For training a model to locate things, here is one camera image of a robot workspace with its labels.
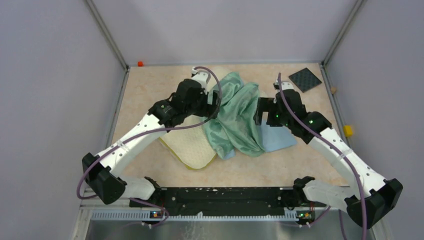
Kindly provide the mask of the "green and blue pillowcase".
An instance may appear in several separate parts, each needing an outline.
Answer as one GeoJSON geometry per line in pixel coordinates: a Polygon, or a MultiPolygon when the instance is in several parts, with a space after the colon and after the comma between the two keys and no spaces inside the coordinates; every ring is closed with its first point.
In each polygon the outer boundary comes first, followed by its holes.
{"type": "Polygon", "coordinates": [[[235,157],[236,150],[258,157],[297,144],[286,127],[270,127],[265,122],[255,124],[260,97],[257,83],[244,83],[237,72],[230,72],[220,84],[222,99],[218,115],[202,128],[211,148],[221,159],[235,157]]]}

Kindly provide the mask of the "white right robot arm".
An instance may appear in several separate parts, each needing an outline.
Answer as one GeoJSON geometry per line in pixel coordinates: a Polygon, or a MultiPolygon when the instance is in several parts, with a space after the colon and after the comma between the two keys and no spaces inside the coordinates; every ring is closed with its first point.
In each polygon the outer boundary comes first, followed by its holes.
{"type": "Polygon", "coordinates": [[[309,147],[326,158],[348,183],[347,187],[331,185],[314,177],[297,178],[293,200],[299,206],[318,202],[349,215],[360,227],[370,229],[397,204],[404,189],[396,179],[387,179],[368,166],[339,136],[329,120],[317,111],[307,111],[293,85],[274,83],[275,97],[260,97],[255,123],[260,125],[263,113],[270,127],[286,127],[309,147]]]}

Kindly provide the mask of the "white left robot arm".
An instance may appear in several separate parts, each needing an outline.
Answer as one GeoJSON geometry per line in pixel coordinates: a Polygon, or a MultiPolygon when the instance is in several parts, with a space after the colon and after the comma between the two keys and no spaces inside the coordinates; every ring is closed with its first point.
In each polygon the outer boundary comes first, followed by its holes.
{"type": "Polygon", "coordinates": [[[160,193],[152,180],[124,180],[123,170],[148,145],[176,131],[190,129],[183,122],[190,116],[216,118],[222,90],[208,91],[207,85],[216,75],[204,67],[194,67],[190,78],[181,81],[170,97],[159,100],[123,137],[97,154],[87,153],[81,160],[83,176],[77,189],[85,182],[105,205],[120,198],[138,198],[147,206],[160,202],[160,193]]]}

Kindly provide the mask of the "black textured square mat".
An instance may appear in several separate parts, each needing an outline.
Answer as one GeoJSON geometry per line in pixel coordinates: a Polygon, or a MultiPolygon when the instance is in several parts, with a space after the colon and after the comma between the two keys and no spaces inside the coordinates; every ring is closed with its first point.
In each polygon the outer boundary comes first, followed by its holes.
{"type": "Polygon", "coordinates": [[[307,67],[289,75],[288,78],[303,93],[322,84],[322,81],[307,67]]]}

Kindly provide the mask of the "small yellow block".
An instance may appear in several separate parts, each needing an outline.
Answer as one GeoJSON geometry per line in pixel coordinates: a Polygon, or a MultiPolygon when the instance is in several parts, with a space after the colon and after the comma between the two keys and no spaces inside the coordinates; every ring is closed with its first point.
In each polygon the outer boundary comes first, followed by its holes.
{"type": "Polygon", "coordinates": [[[343,129],[343,133],[344,133],[346,138],[353,136],[354,131],[353,131],[353,127],[351,125],[344,125],[342,129],[343,129]]]}

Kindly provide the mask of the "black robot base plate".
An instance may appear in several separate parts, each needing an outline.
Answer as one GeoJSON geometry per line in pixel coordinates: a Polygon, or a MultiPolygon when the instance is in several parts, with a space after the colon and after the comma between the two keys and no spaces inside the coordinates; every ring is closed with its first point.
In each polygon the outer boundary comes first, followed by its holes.
{"type": "Polygon", "coordinates": [[[291,187],[163,187],[147,202],[165,208],[171,216],[282,216],[295,208],[311,207],[291,187]]]}

